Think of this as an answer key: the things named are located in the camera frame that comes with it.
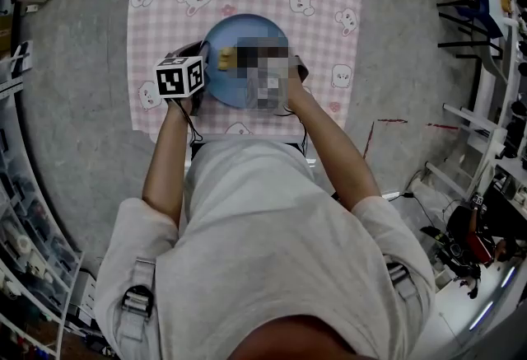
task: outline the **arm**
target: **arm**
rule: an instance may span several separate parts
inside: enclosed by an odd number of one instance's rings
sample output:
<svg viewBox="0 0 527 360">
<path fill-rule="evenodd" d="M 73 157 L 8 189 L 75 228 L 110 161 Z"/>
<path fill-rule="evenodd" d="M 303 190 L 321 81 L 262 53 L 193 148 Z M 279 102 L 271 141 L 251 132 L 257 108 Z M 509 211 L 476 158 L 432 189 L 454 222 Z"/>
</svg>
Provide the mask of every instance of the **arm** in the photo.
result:
<svg viewBox="0 0 527 360">
<path fill-rule="evenodd" d="M 184 102 L 184 108 L 190 112 L 190 101 Z M 142 200 L 157 212 L 171 217 L 177 227 L 183 203 L 187 127 L 181 109 L 171 102 L 142 189 Z"/>
<path fill-rule="evenodd" d="M 477 226 L 478 226 L 478 208 L 474 208 L 472 209 L 472 215 L 470 216 L 469 234 L 475 233 Z"/>
<path fill-rule="evenodd" d="M 289 79 L 289 107 L 305 125 L 341 203 L 351 211 L 368 196 L 380 196 L 377 183 L 350 138 L 304 90 L 297 72 Z"/>
</svg>

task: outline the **tablecloth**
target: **tablecloth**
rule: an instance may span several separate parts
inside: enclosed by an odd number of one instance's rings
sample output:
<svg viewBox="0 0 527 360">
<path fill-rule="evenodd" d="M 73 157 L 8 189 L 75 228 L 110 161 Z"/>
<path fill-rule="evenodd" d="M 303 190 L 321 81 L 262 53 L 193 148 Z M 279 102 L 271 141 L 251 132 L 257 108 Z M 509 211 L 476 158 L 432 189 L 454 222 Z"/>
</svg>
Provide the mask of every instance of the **tablecloth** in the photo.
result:
<svg viewBox="0 0 527 360">
<path fill-rule="evenodd" d="M 341 126 L 347 117 L 357 53 L 361 0 L 130 0 L 128 91 L 133 128 L 158 133 L 166 114 L 154 65 L 167 53 L 202 40 L 221 19 L 254 13 L 274 21 L 310 75 L 306 89 Z M 294 116 L 231 108 L 206 96 L 194 125 L 200 133 L 298 135 Z"/>
</svg>

